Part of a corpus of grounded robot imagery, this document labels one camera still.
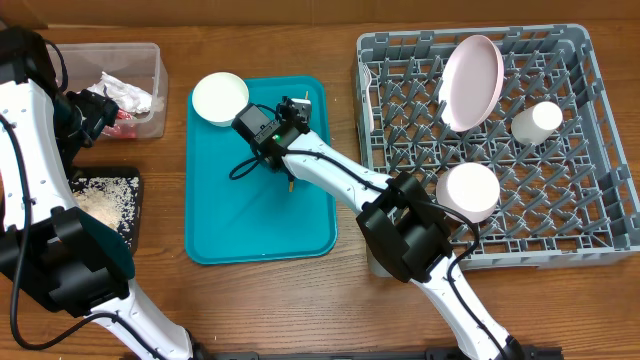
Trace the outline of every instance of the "dish rack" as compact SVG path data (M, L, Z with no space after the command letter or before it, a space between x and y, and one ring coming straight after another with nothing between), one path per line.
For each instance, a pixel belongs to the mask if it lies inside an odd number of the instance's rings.
M441 119L441 75L456 46L475 34L500 50L503 89L480 126L456 133ZM473 161L496 173L500 200L480 224L481 245L463 268L606 265L640 251L638 196L583 27L367 33L357 41L356 65L364 166L411 172L432 199L438 176L453 166ZM368 89L363 66L373 73ZM541 101L558 104L563 123L545 143L522 145L510 133L511 121ZM452 229L460 253L473 236L464 224Z

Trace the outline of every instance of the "white cylinder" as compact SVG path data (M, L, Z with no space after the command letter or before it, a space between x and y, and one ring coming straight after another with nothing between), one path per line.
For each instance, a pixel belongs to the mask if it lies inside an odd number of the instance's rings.
M550 101L543 101L513 118L511 132L519 143L540 145L562 123L562 110Z
M500 183L496 174L477 163L464 163L449 169L436 185L438 203L458 211L473 223L491 216L499 198Z

